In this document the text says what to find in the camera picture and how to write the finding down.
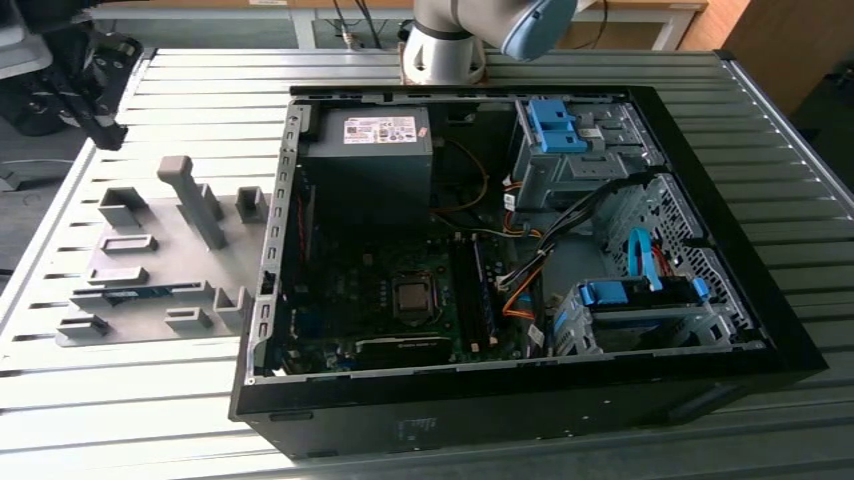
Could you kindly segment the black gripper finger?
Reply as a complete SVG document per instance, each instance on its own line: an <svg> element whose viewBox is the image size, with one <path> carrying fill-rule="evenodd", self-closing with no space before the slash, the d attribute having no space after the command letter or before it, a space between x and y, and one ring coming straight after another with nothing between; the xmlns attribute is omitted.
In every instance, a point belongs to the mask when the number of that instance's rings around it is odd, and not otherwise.
<svg viewBox="0 0 854 480"><path fill-rule="evenodd" d="M104 90L90 82L56 74L49 80L53 99L58 101L58 116L78 127L101 150L118 150L126 128L114 119L116 106L109 106Z"/></svg>
<svg viewBox="0 0 854 480"><path fill-rule="evenodd" d="M134 65L142 56L138 41L118 33L93 32L93 103L98 117L113 117Z"/></svg>

